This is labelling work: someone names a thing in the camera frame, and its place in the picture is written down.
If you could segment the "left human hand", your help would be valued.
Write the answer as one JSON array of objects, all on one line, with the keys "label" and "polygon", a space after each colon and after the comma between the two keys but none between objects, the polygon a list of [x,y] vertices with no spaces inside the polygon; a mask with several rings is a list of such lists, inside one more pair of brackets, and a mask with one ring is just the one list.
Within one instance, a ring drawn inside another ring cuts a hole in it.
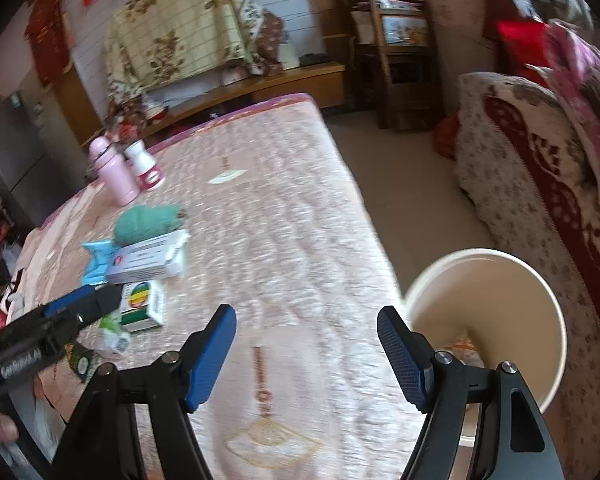
[{"label": "left human hand", "polygon": [[12,443],[18,440],[18,428],[7,415],[0,413],[0,442]]}]

